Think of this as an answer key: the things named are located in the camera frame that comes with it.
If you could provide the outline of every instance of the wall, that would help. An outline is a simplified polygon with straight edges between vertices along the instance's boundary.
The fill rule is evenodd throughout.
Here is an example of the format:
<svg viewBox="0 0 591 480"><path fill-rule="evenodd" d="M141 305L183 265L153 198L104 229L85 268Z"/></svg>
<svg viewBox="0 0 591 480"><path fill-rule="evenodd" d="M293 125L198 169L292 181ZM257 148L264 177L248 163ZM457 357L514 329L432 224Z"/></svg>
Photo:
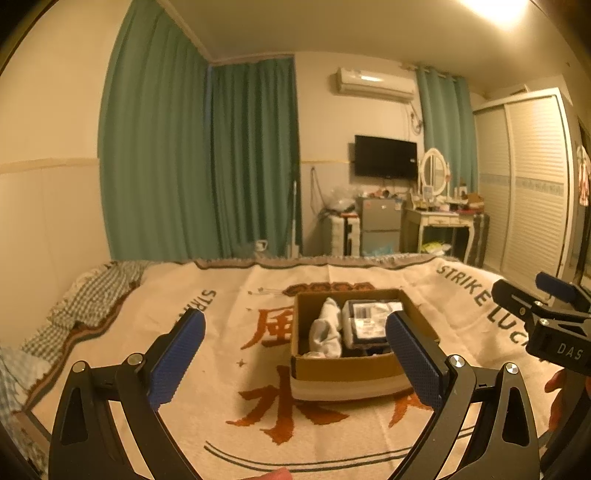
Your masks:
<svg viewBox="0 0 591 480"><path fill-rule="evenodd" d="M311 187L311 169L315 167L323 196L336 187L353 185L374 191L386 185L375 179L355 177L351 171L355 135L398 138L417 142L418 156L424 154L423 133L416 135L410 127L411 108L403 103L360 96L340 95L336 91L335 73L339 67L388 73L416 79L414 72L403 70L397 61L359 55L319 52L297 52L295 74L298 92L298 117L301 158L301 212L303 254L322 253L322 235L317 212L322 207L317 191ZM484 98L471 94L473 106ZM420 98L414 106L421 114ZM406 181L387 181L390 191L405 192Z"/></svg>
<svg viewBox="0 0 591 480"><path fill-rule="evenodd" d="M527 85L527 87L530 90L544 90L546 88L558 87L560 88L562 94L569 100L569 102L572 103L572 100L570 99L569 88L567 87L566 80L562 75L555 75L553 77L544 77L540 79L529 80L518 85L510 85L508 87L499 88L497 90L494 90L493 92L489 92L488 97L490 98L490 100L504 98L516 92L517 90L520 90L521 88L523 88L524 85Z"/></svg>
<svg viewBox="0 0 591 480"><path fill-rule="evenodd" d="M591 80L581 80L575 75L565 74L528 80L524 82L531 91L544 90L546 88L558 87L563 96L573 105L574 110L587 129L591 128ZM516 91L520 85L500 88L491 92L488 96L491 100L496 100L509 96Z"/></svg>
<svg viewBox="0 0 591 480"><path fill-rule="evenodd" d="M33 333L77 275L109 260L96 146L105 74L129 3L60 0L0 76L3 343ZM46 168L56 163L73 166Z"/></svg>

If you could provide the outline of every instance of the human hand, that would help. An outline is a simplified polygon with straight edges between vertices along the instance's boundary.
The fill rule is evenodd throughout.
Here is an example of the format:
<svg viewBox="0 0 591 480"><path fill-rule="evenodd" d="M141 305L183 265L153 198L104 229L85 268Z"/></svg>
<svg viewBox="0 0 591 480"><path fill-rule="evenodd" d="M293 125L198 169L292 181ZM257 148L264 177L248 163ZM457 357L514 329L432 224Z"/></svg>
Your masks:
<svg viewBox="0 0 591 480"><path fill-rule="evenodd" d="M266 473L263 476L253 476L244 480L293 480L293 477L285 468Z"/></svg>
<svg viewBox="0 0 591 480"><path fill-rule="evenodd" d="M558 395L554 399L552 406L550 407L550 421L548 422L548 429L549 431L553 432L558 428L558 424L560 423L560 419L562 418L562 389L564 388L564 384L566 383L566 370L561 370L557 372L548 383L544 387L544 391L546 393L552 393L560 389ZM585 388L587 389L587 393L589 397L591 397L591 377L587 377L585 382Z"/></svg>

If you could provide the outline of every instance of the metal screw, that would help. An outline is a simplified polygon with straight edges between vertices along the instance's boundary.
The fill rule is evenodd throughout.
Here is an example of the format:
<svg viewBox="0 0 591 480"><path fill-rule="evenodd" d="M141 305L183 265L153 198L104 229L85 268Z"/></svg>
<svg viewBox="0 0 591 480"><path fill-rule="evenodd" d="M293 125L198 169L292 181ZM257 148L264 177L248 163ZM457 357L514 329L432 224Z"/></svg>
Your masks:
<svg viewBox="0 0 591 480"><path fill-rule="evenodd" d="M84 369L86 368L86 364L82 361L80 362L76 362L73 366L72 366L72 371L75 374L79 374L80 372L83 372Z"/></svg>
<svg viewBox="0 0 591 480"><path fill-rule="evenodd" d="M456 368L461 368L466 365L466 361L459 355L452 355L449 362Z"/></svg>
<svg viewBox="0 0 591 480"><path fill-rule="evenodd" d="M132 353L127 357L127 363L130 365L139 365L142 361L144 361L144 356L141 353Z"/></svg>
<svg viewBox="0 0 591 480"><path fill-rule="evenodd" d="M519 368L515 364L506 364L505 369L512 375L519 373Z"/></svg>

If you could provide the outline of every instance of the chinese character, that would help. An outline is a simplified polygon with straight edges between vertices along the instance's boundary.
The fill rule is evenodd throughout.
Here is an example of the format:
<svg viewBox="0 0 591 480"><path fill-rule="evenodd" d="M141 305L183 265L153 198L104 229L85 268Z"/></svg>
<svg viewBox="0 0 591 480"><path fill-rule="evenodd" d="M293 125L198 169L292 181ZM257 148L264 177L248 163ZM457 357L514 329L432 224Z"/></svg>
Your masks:
<svg viewBox="0 0 591 480"><path fill-rule="evenodd" d="M289 367L278 365L277 373L279 374L279 388L267 385L255 390L240 392L240 396L244 400L258 398L259 401L246 417L237 421L228 420L226 423L237 427L250 427L259 423L273 406L275 400L279 398L275 426L271 429L261 429L261 431L271 437L276 445L281 445L288 442L294 434L293 407L296 407L314 425L329 425L349 417L343 413L322 408L315 402L297 402L291 396Z"/></svg>
<svg viewBox="0 0 591 480"><path fill-rule="evenodd" d="M263 340L263 346L278 346L289 343L290 338L288 338L287 335L291 336L291 322L293 319L293 314L293 307L259 310L259 319L256 326L255 336L252 337L250 342L248 342L246 345L243 345L240 350L244 350L256 345L262 340L265 332L269 332L269 334L273 337L276 337L276 339Z"/></svg>
<svg viewBox="0 0 591 480"><path fill-rule="evenodd" d="M402 420L406 415L406 412L409 407L416 407L420 408L421 410L432 410L431 407L427 407L426 405L423 405L421 403L416 393L413 393L412 395L405 395L396 400L394 414L392 415L392 420L390 420L390 424L388 425L388 427L392 428L400 420Z"/></svg>

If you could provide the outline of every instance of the vanity table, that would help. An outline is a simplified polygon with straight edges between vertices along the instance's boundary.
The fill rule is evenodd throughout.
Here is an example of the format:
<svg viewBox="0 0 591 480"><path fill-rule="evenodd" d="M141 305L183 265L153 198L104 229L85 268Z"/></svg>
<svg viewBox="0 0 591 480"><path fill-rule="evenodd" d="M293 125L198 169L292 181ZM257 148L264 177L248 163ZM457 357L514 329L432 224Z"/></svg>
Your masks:
<svg viewBox="0 0 591 480"><path fill-rule="evenodd" d="M446 202L451 202L449 181L450 169L447 161L445 161L445 158L443 158L443 155L438 149L429 149L418 165L418 192L420 194L418 198L425 204L432 205L435 198L442 196L446 192ZM404 251L409 252L414 250L408 241L411 225L418 225L417 252L421 251L423 233L427 227L453 228L452 244L454 247L457 229L468 228L468 243L466 253L464 254L464 263L467 264L472 250L472 244L474 243L474 215L460 215L457 212L416 210L414 207L415 202L413 201L413 208L408 208L404 212Z"/></svg>
<svg viewBox="0 0 591 480"><path fill-rule="evenodd" d="M423 245L423 233L426 227L453 228L452 245L455 246L456 229L468 228L468 244L464 255L464 263L467 264L468 256L474 243L474 216L460 215L456 212L422 212L420 210L407 209L404 215L404 251L409 251L411 245L408 241L408 233L411 225L418 225L417 252Z"/></svg>

